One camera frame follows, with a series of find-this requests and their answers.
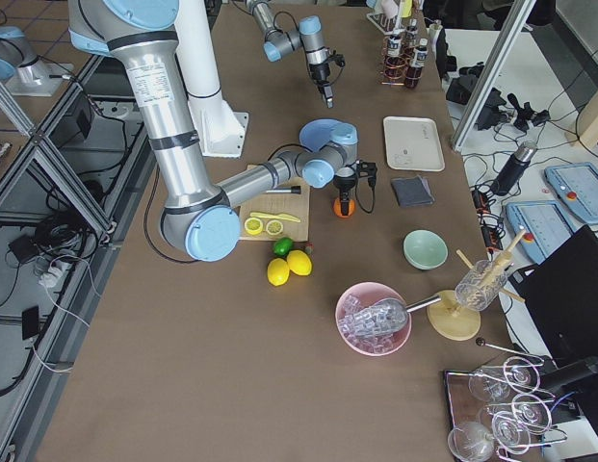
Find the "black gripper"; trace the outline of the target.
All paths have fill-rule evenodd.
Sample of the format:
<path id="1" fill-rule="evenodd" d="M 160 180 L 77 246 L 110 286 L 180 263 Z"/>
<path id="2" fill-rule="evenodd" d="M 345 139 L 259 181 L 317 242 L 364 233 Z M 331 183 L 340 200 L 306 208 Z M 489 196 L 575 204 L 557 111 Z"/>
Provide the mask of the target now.
<path id="1" fill-rule="evenodd" d="M 335 63 L 339 68 L 338 75 L 332 80 L 329 80 L 330 76 L 330 64 Z M 312 81 L 318 85 L 318 90 L 328 107 L 333 106 L 333 90 L 332 85 L 341 76 L 343 68 L 346 65 L 345 57 L 343 54 L 337 53 L 335 50 L 326 50 L 326 57 L 319 59 L 318 63 L 308 64 L 310 77 Z"/>
<path id="2" fill-rule="evenodd" d="M 339 193 L 339 214 L 351 213 L 351 195 L 349 191 L 358 185 L 360 179 L 366 179 L 369 187 L 374 190 L 377 184 L 377 164 L 367 161 L 356 161 L 349 167 L 340 168 L 333 177 L 333 185 Z"/>

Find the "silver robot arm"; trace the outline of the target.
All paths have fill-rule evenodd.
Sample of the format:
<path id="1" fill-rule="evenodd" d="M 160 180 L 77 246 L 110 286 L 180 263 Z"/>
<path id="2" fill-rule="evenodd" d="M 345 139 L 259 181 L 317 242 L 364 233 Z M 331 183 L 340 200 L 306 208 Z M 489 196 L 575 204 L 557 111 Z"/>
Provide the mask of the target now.
<path id="1" fill-rule="evenodd" d="M 343 71 L 346 62 L 342 54 L 325 45 L 320 18 L 311 15 L 297 23 L 287 13 L 294 22 L 294 28 L 284 30 L 276 23 L 276 14 L 273 14 L 268 1 L 246 1 L 245 4 L 263 34 L 263 50 L 267 59 L 272 63 L 278 62 L 301 49 L 311 82 L 326 106 L 332 108 L 334 81 L 330 80 L 330 64 L 335 63 Z"/>
<path id="2" fill-rule="evenodd" d="M 316 152 L 285 151 L 211 182 L 210 146 L 228 145 L 245 127 L 222 98 L 204 4 L 72 1 L 68 12 L 76 48 L 123 64 L 169 192 L 161 233 L 194 259 L 218 261 L 235 248 L 243 202 L 294 177 L 324 187 L 356 161 L 356 129 L 339 123 Z"/>

